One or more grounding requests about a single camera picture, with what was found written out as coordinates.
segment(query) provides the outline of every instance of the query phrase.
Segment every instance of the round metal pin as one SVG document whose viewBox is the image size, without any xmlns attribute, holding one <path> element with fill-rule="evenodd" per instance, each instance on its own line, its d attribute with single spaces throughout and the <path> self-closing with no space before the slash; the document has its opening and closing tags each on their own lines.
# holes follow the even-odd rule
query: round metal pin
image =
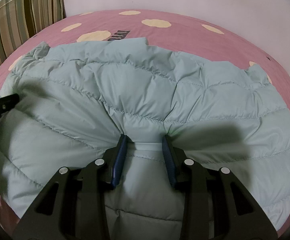
<svg viewBox="0 0 290 240">
<path fill-rule="evenodd" d="M 95 164 L 97 165 L 97 166 L 100 166 L 100 165 L 103 165 L 104 164 L 104 160 L 103 159 L 97 159 L 96 161 L 95 161 Z"/>
<path fill-rule="evenodd" d="M 189 166 L 191 166 L 191 165 L 193 165 L 193 164 L 194 164 L 194 161 L 193 161 L 193 160 L 191 160 L 191 159 L 186 159 L 186 160 L 184 160 L 184 163 L 185 163 L 186 165 L 189 165 Z"/>
<path fill-rule="evenodd" d="M 230 170 L 227 167 L 223 167 L 223 168 L 221 168 L 221 172 L 223 172 L 224 174 L 229 174 Z"/>
<path fill-rule="evenodd" d="M 65 174 L 65 173 L 67 173 L 67 171 L 68 171 L 68 169 L 66 167 L 61 167 L 59 169 L 60 174 Z"/>
</svg>

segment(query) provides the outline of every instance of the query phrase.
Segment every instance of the striped fabric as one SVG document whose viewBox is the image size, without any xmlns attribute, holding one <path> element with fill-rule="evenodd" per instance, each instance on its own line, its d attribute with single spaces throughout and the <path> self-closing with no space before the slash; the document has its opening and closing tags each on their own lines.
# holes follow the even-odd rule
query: striped fabric
<svg viewBox="0 0 290 240">
<path fill-rule="evenodd" d="M 0 65 L 30 37 L 63 18 L 63 0 L 0 0 Z"/>
</svg>

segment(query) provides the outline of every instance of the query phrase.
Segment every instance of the stitched seam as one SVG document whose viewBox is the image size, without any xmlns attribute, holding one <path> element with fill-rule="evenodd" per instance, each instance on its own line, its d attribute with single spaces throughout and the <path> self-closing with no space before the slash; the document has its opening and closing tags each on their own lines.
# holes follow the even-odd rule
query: stitched seam
<svg viewBox="0 0 290 240">
<path fill-rule="evenodd" d="M 29 116 L 28 114 L 22 112 L 21 110 L 17 109 L 17 106 L 14 107 L 14 109 L 16 109 L 17 111 L 19 111 L 19 112 L 25 114 L 28 118 L 30 118 L 30 119 L 32 119 L 32 120 L 38 122 L 38 123 L 43 124 L 43 125 L 44 125 L 44 126 L 43 126 L 44 128 L 49 128 L 49 129 L 51 129 L 52 131 L 54 131 L 54 132 L 56 132 L 56 133 L 59 133 L 59 134 L 64 135 L 64 136 L 66 136 L 66 137 L 69 137 L 69 138 L 71 138 L 71 139 L 73 139 L 73 140 L 75 140 L 75 141 L 78 141 L 78 142 L 80 142 L 80 143 L 82 143 L 82 144 L 85 144 L 86 146 L 91 147 L 91 148 L 93 148 L 93 149 L 95 149 L 95 150 L 99 150 L 99 151 L 102 150 L 102 149 L 100 149 L 100 148 L 97 148 L 96 146 L 90 145 L 90 144 L 88 144 L 88 143 L 85 143 L 84 141 L 81 141 L 81 140 L 79 140 L 79 139 L 73 138 L 72 136 L 69 136 L 69 135 L 67 135 L 67 134 L 63 134 L 63 133 L 61 133 L 61 132 L 55 130 L 54 128 L 52 128 L 52 127 L 49 126 L 48 124 L 44 123 L 43 121 L 41 121 L 41 120 L 37 120 L 37 119 L 35 119 L 35 118 Z"/>
<path fill-rule="evenodd" d="M 278 201 L 272 203 L 271 205 L 265 206 L 265 207 L 263 207 L 263 208 L 268 208 L 268 207 L 274 206 L 274 205 L 277 204 L 278 202 L 284 201 L 284 200 L 287 199 L 289 196 L 290 196 L 290 194 L 288 194 L 285 198 L 282 198 L 281 200 L 278 200 Z"/>
<path fill-rule="evenodd" d="M 157 162 L 160 162 L 160 163 L 164 163 L 164 164 L 165 164 L 165 162 L 163 162 L 163 161 L 155 160 L 155 159 L 151 159 L 151 158 L 146 158 L 146 157 L 142 157 L 142 156 L 127 155 L 127 157 L 143 158 L 143 159 L 148 159 L 148 160 L 152 160 L 152 161 L 157 161 Z"/>
<path fill-rule="evenodd" d="M 286 152 L 290 150 L 290 147 L 281 151 L 281 152 L 277 152 L 277 153 L 273 153 L 273 154 L 270 154 L 270 155 L 266 155 L 266 156 L 261 156 L 261 157 L 255 157 L 255 158 L 249 158 L 249 159 L 242 159 L 242 160 L 235 160 L 235 161 L 227 161 L 227 162 L 200 162 L 200 164 L 216 164 L 216 163 L 234 163 L 234 162 L 242 162 L 242 161 L 248 161 L 248 160 L 258 160 L 258 159 L 262 159 L 262 158 L 267 158 L 267 157 L 272 157 L 272 156 L 275 156 L 277 154 L 281 154 L 283 152 Z"/>
<path fill-rule="evenodd" d="M 65 64 L 65 62 L 62 62 L 62 61 L 57 60 L 57 59 L 50 59 L 50 60 L 58 61 L 58 62 L 60 62 L 60 63 Z M 184 81 L 180 81 L 180 80 L 179 80 L 179 81 L 173 80 L 172 78 L 169 78 L 169 77 L 164 76 L 164 75 L 162 75 L 162 74 L 155 73 L 154 71 L 151 71 L 151 70 L 149 70 L 149 69 L 146 69 L 146 68 L 142 68 L 142 67 L 140 67 L 140 66 L 137 66 L 135 63 L 130 62 L 130 61 L 128 61 L 128 62 L 126 62 L 126 63 L 122 63 L 122 62 L 115 63 L 115 62 L 97 62 L 97 61 L 87 62 L 87 61 L 83 61 L 83 60 L 80 60 L 80 59 L 75 59 L 75 61 L 77 61 L 77 60 L 79 60 L 79 61 L 81 61 L 81 62 L 84 62 L 84 63 L 86 63 L 86 64 L 106 64 L 106 65 L 126 65 L 126 64 L 128 64 L 128 65 L 131 65 L 131 66 L 133 66 L 133 67 L 135 67 L 135 68 L 138 68 L 138 69 L 141 69 L 141 70 L 145 70 L 145 71 L 147 71 L 147 72 L 150 72 L 150 73 L 152 73 L 153 75 L 157 75 L 157 76 L 160 76 L 160 77 L 166 78 L 166 79 L 168 79 L 168 80 L 170 80 L 170 81 L 172 81 L 172 82 L 176 82 L 176 83 L 179 82 L 179 83 L 183 83 L 183 84 L 191 84 L 191 85 L 195 85 L 195 86 L 199 86 L 199 87 L 205 88 L 204 86 L 202 86 L 202 85 L 200 85 L 200 84 L 196 84 L 196 83 L 192 83 L 192 82 L 184 82 Z M 221 84 L 211 85 L 211 86 L 209 86 L 209 87 L 207 87 L 207 88 L 205 88 L 205 89 L 208 89 L 208 88 L 213 87 L 213 86 L 222 86 L 222 85 L 227 85 L 227 84 L 234 84 L 234 85 L 237 85 L 237 86 L 239 86 L 239 87 L 241 87 L 241 88 L 243 88 L 243 89 L 245 89 L 245 90 L 252 91 L 252 92 L 255 91 L 255 90 L 262 89 L 262 88 L 264 88 L 264 87 L 269 86 L 269 85 L 265 85 L 265 86 L 261 86 L 261 87 L 256 88 L 256 89 L 248 89 L 248 88 L 243 87 L 243 86 L 241 86 L 241 85 L 239 85 L 239 84 L 237 84 L 237 83 L 235 83 L 235 82 L 224 82 L 224 83 L 221 83 Z"/>
<path fill-rule="evenodd" d="M 171 222 L 173 222 L 173 221 L 175 221 L 175 222 L 181 222 L 181 220 L 172 220 L 172 219 L 154 218 L 154 217 L 150 217 L 150 216 L 144 216 L 144 215 L 140 215 L 140 214 L 128 212 L 128 211 L 125 211 L 123 209 L 114 209 L 114 208 L 111 208 L 111 207 L 106 206 L 106 205 L 105 205 L 105 207 L 107 207 L 107 208 L 109 208 L 109 209 L 111 209 L 111 210 L 113 210 L 115 212 L 116 211 L 123 211 L 124 213 L 132 214 L 132 215 L 136 215 L 136 216 L 141 216 L 141 217 L 146 217 L 146 218 L 152 218 L 152 219 L 158 219 L 158 220 L 164 220 L 164 221 L 171 221 Z"/>
<path fill-rule="evenodd" d="M 120 112 L 120 113 L 122 113 L 122 114 L 132 115 L 132 116 L 137 116 L 137 117 L 141 117 L 141 118 L 146 118 L 146 119 L 150 119 L 150 120 L 154 120 L 154 121 L 158 121 L 158 122 L 162 122 L 162 123 L 164 123 L 164 122 L 168 122 L 168 123 L 180 123 L 180 124 L 186 124 L 186 123 L 191 123 L 191 122 L 202 122 L 202 121 L 209 121 L 209 120 L 225 120 L 225 119 L 231 119 L 231 120 L 232 120 L 232 119 L 244 120 L 244 119 L 260 119 L 261 117 L 266 116 L 267 114 L 271 114 L 271 113 L 275 113 L 275 112 L 280 111 L 280 110 L 287 109 L 286 107 L 281 107 L 281 108 L 278 108 L 278 109 L 276 109 L 276 110 L 274 110 L 274 111 L 270 111 L 270 112 L 267 112 L 267 113 L 265 113 L 265 114 L 262 114 L 262 115 L 260 115 L 259 117 L 241 117 L 241 118 L 240 118 L 240 117 L 224 117 L 224 118 L 208 118 L 208 119 L 203 119 L 203 120 L 194 120 L 194 121 L 187 121 L 187 122 L 163 121 L 163 120 L 160 120 L 160 119 L 155 119 L 155 118 L 146 117 L 146 116 L 137 115 L 137 114 L 131 114 L 131 113 L 127 113 L 127 112 L 124 112 L 124 111 L 118 110 L 118 109 L 114 108 L 113 106 L 108 105 L 106 102 L 102 101 L 101 99 L 96 98 L 96 97 L 93 97 L 90 93 L 82 92 L 82 91 L 80 91 L 80 90 L 78 90 L 78 89 L 76 89 L 76 88 L 73 88 L 73 87 L 69 86 L 68 84 L 66 84 L 66 83 L 64 83 L 64 82 L 61 82 L 61 81 L 56 81 L 56 80 L 52 80 L 52 79 L 49 79 L 49 78 L 43 78 L 43 77 L 32 77 L 32 76 L 30 76 L 30 75 L 28 75 L 28 74 L 24 74 L 24 73 L 23 73 L 22 75 L 19 75 L 19 74 L 16 73 L 16 72 L 14 72 L 14 73 L 11 72 L 11 74 L 15 75 L 15 76 L 18 77 L 18 78 L 21 78 L 23 75 L 25 75 L 25 76 L 28 76 L 28 77 L 30 77 L 30 78 L 32 78 L 32 79 L 38 79 L 38 80 L 44 80 L 44 81 L 50 81 L 50 82 L 54 82 L 54 83 L 57 83 L 57 84 L 61 84 L 61 85 L 63 85 L 63 86 L 66 86 L 66 87 L 68 87 L 68 88 L 71 88 L 71 89 L 73 89 L 73 90 L 79 92 L 80 94 L 86 95 L 86 96 L 89 97 L 89 98 L 94 98 L 95 100 L 102 102 L 104 105 L 108 106 L 109 108 L 112 108 L 112 109 L 113 109 L 114 111 L 116 111 L 116 112 Z"/>
<path fill-rule="evenodd" d="M 21 171 L 21 169 L 19 168 L 19 167 L 17 167 L 3 152 L 2 152 L 2 150 L 1 150 L 1 148 L 0 148 L 0 153 L 9 161 L 9 163 L 10 164 L 12 164 L 21 174 L 23 174 L 24 175 L 24 177 L 25 178 L 27 178 L 27 179 L 29 179 L 29 181 L 31 181 L 31 182 L 33 182 L 35 185 L 38 185 L 38 186 L 42 186 L 43 187 L 43 185 L 42 184 L 40 184 L 40 183 L 38 183 L 38 182 L 36 182 L 36 181 L 34 181 L 34 180 L 32 180 L 32 179 L 30 179 L 23 171 Z"/>
</svg>

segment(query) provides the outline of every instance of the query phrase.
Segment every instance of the cream oval spot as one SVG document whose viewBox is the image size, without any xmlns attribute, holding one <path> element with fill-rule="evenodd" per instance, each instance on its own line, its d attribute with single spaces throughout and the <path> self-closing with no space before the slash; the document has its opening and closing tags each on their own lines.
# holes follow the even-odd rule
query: cream oval spot
<svg viewBox="0 0 290 240">
<path fill-rule="evenodd" d="M 61 30 L 61 32 L 68 32 L 74 28 L 77 28 L 78 26 L 81 26 L 82 24 L 81 23 L 75 23 L 75 24 L 72 24 L 70 26 L 67 26 L 65 27 L 64 29 Z"/>
<path fill-rule="evenodd" d="M 10 67 L 8 68 L 8 71 L 11 71 L 14 67 L 15 67 L 15 65 L 16 65 L 16 63 L 23 57 L 24 55 L 22 55 L 22 56 L 19 56 L 14 62 L 13 62 L 13 64 L 12 65 L 10 65 Z"/>
<path fill-rule="evenodd" d="M 272 80 L 270 79 L 270 77 L 269 77 L 269 75 L 267 75 L 267 78 L 268 78 L 268 81 L 271 83 L 271 84 L 273 84 L 272 83 Z"/>
<path fill-rule="evenodd" d="M 90 13 L 93 13 L 93 12 L 82 13 L 79 16 L 86 15 L 86 14 L 90 14 Z"/>
<path fill-rule="evenodd" d="M 215 32 L 215 33 L 218 33 L 218 34 L 224 34 L 224 32 L 222 32 L 221 30 L 216 29 L 215 27 L 212 27 L 212 26 L 210 26 L 210 25 L 202 24 L 202 26 L 203 26 L 205 29 L 209 30 L 209 31 L 212 31 L 212 32 Z"/>
<path fill-rule="evenodd" d="M 108 37 L 110 37 L 109 31 L 96 31 L 92 33 L 85 33 L 81 35 L 76 41 L 102 41 Z"/>
<path fill-rule="evenodd" d="M 136 15 L 136 14 L 140 14 L 141 12 L 139 11 L 125 11 L 125 12 L 120 12 L 119 14 L 121 15 Z"/>
<path fill-rule="evenodd" d="M 146 19 L 142 20 L 142 23 L 150 27 L 158 27 L 158 28 L 168 28 L 171 26 L 170 22 L 158 19 Z"/>
</svg>

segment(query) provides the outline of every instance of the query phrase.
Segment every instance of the pink polka dot sheet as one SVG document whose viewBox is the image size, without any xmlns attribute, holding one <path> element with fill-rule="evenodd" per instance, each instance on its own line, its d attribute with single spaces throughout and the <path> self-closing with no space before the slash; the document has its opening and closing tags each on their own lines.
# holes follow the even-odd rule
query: pink polka dot sheet
<svg viewBox="0 0 290 240">
<path fill-rule="evenodd" d="M 212 61 L 229 61 L 241 69 L 258 64 L 290 109 L 290 77 L 270 55 L 219 26 L 178 14 L 152 10 L 110 10 L 65 18 L 26 41 L 0 66 L 0 88 L 15 61 L 40 42 L 51 47 L 77 41 L 146 37 L 149 45 L 184 51 Z M 11 232 L 18 217 L 0 197 L 0 223 Z M 290 216 L 279 230 L 290 225 Z"/>
</svg>

